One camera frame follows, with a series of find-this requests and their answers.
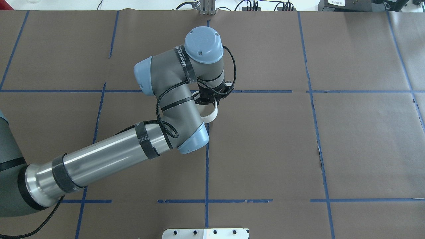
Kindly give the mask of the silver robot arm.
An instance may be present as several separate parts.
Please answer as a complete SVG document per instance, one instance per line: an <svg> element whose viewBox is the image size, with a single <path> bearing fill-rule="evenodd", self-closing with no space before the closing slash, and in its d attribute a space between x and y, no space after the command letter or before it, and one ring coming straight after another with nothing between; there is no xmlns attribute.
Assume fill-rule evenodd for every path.
<svg viewBox="0 0 425 239"><path fill-rule="evenodd" d="M199 26L183 45L135 64L142 92L157 99L157 119L42 165L27 164L1 115L1 217L45 210L62 196L168 150L185 154L204 147L209 136L197 103L216 104L234 88L225 81L224 50L217 30Z"/></svg>

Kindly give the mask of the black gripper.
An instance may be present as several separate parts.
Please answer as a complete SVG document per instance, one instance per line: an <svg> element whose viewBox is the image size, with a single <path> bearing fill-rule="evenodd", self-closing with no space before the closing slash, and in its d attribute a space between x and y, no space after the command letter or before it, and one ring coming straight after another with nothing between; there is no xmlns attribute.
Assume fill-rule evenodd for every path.
<svg viewBox="0 0 425 239"><path fill-rule="evenodd" d="M209 88L199 87L199 90L193 94L193 99L198 105L218 104L223 95L217 94Z"/></svg>

